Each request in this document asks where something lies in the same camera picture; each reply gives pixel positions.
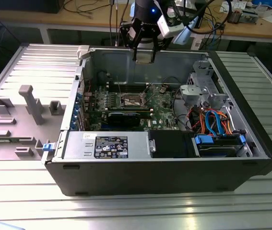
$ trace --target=wire bundle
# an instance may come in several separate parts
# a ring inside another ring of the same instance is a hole
[[[191,112],[192,109],[189,110],[187,117],[189,117]],[[224,133],[228,135],[232,134],[230,118],[221,111],[217,111],[211,108],[204,108],[203,110],[199,110],[199,121],[193,125],[191,130],[194,131],[194,129],[200,124],[201,128],[196,131],[197,133],[206,134],[207,131],[209,131],[209,135],[216,136],[216,133],[212,129],[214,124],[212,126],[209,125],[209,117],[215,117],[218,131],[221,135]]]
[[[212,15],[212,11],[209,8],[207,8],[207,9],[208,9],[209,13],[205,13],[203,19],[208,21],[211,24],[211,25],[209,24],[209,27],[211,29],[213,29],[213,28],[215,28],[215,25],[217,24],[217,19]],[[219,31],[220,31],[220,35],[216,39],[215,39],[216,31],[210,33],[209,36],[207,37],[206,41],[202,42],[202,46],[200,47],[200,50],[203,49],[204,46],[205,46],[205,49],[207,47],[212,47],[212,46],[217,46],[216,49],[218,49],[218,47],[221,43],[221,40],[222,40],[222,35],[224,33],[223,29],[221,29],[221,28],[219,28]]]

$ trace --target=cable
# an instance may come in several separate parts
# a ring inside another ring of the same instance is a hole
[[[216,133],[210,128],[210,126],[209,126],[209,120],[208,120],[208,118],[209,118],[209,114],[210,113],[213,113],[214,115],[215,115],[215,117],[216,117],[216,120],[217,120],[217,127],[218,127],[218,131],[219,131],[219,133],[221,134],[221,135],[223,135],[224,134],[224,130],[222,129],[222,127],[221,127],[221,121],[220,121],[220,117],[218,116],[218,114],[215,112],[215,111],[208,111],[207,113],[206,113],[206,115],[205,115],[205,124],[206,124],[206,127],[207,127],[207,129],[212,133],[212,134],[214,134],[215,136],[216,136]]]
[[[169,79],[169,78],[174,78],[175,80],[178,81],[179,84],[181,84],[181,85],[183,84],[177,77],[174,77],[174,76],[169,76],[169,77],[164,78],[163,81],[162,81],[161,83],[164,84],[164,83],[165,83],[165,80],[167,80],[167,79]]]
[[[90,10],[86,10],[86,11],[71,11],[71,10],[69,10],[69,9],[66,8],[66,5],[67,5],[68,3],[70,3],[70,2],[72,2],[72,1],[74,1],[74,0],[69,0],[69,1],[67,1],[67,2],[63,5],[63,8],[64,8],[66,11],[71,12],[71,13],[87,13],[87,12],[95,11],[95,10],[97,10],[97,9],[100,9],[100,8],[103,8],[103,7],[106,7],[106,6],[110,6],[110,4],[107,4],[107,5],[99,6],[99,7],[96,7],[96,8],[90,9]],[[95,4],[95,3],[93,3],[93,4],[84,4],[84,5],[79,6],[79,8],[82,7],[82,6],[94,5],[94,4]]]
[[[183,6],[183,15],[185,16],[185,14],[186,14],[186,0],[183,1],[183,4],[184,4],[184,6]]]
[[[197,16],[199,16],[199,14],[202,13],[202,12],[206,9],[206,7],[207,7],[210,3],[212,3],[213,1],[215,1],[215,0],[210,0],[210,1],[207,2],[204,6],[202,6],[202,7],[200,8],[200,10],[197,11],[197,13],[193,16],[193,18],[191,19],[191,21],[192,21],[193,19],[195,19]],[[219,29],[219,28],[226,22],[226,20],[228,19],[228,17],[229,17],[230,14],[232,13],[232,4],[231,4],[231,1],[230,1],[230,0],[226,0],[226,2],[228,3],[228,14],[227,14],[227,16],[225,17],[225,19],[224,19],[218,26],[216,26],[213,30],[206,31],[206,32],[198,32],[198,31],[195,31],[195,30],[191,29],[191,28],[189,27],[189,25],[186,25],[187,28],[188,28],[191,32],[193,32],[194,34],[198,34],[198,35],[207,35],[207,34],[210,34],[210,33],[214,32],[214,31],[216,31],[217,29]]]
[[[123,13],[122,13],[122,16],[121,16],[120,25],[121,25],[121,23],[123,22],[123,18],[124,18],[124,15],[125,15],[125,12],[126,12],[126,9],[127,9],[127,7],[128,7],[129,2],[130,2],[130,0],[127,0],[127,2],[126,2],[126,4],[125,4],[124,10],[123,10]]]
[[[115,46],[118,46],[118,0],[116,3],[116,41]]]
[[[233,134],[232,131],[231,131],[230,121],[229,121],[229,120],[227,121],[227,127],[228,127],[228,132],[229,132],[230,134]]]
[[[6,30],[14,37],[14,39],[20,44],[20,40],[0,21],[0,24],[6,28]]]
[[[109,14],[109,31],[110,31],[110,45],[111,45],[111,46],[112,46],[112,32],[111,32],[112,6],[113,6],[113,5],[110,5],[110,14]]]

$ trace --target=metal table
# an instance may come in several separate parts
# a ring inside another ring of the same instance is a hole
[[[30,53],[34,46],[17,51],[0,75],[0,91],[12,79],[19,83],[58,79],[39,78],[35,71],[17,72],[25,63],[29,69],[38,67],[37,58],[48,59],[44,65],[49,68],[60,64],[76,70],[77,46],[43,45],[37,53]],[[63,56],[65,52],[75,55]],[[265,67],[255,57],[218,55],[272,138],[272,76],[263,74]],[[69,77],[65,79],[61,84],[68,88]],[[253,177],[234,192],[67,197],[40,161],[0,161],[0,221],[26,230],[272,229],[272,172]]]

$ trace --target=electronic device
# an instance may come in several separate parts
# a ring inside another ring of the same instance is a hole
[[[272,142],[218,54],[132,55],[78,50],[55,154],[43,155],[64,194],[233,191],[272,170]]]
[[[229,14],[220,25],[223,25],[232,12],[230,0]],[[125,47],[133,50],[133,61],[137,60],[137,49],[150,48],[153,50],[150,62],[155,60],[156,52],[165,50],[175,36],[178,44],[185,44],[190,33],[209,34],[212,31],[197,32],[194,26],[199,26],[206,7],[212,1],[198,4],[197,9],[192,0],[136,0],[133,7],[133,18],[131,22],[121,22],[120,33]]]
[[[233,191],[272,170],[272,76],[256,58],[138,52],[21,47],[0,75],[0,160],[41,159],[67,196]]]
[[[64,0],[0,0],[0,10],[58,13]]]
[[[240,11],[234,11],[231,16],[227,19],[228,23],[237,24],[239,22],[239,19],[241,17]]]

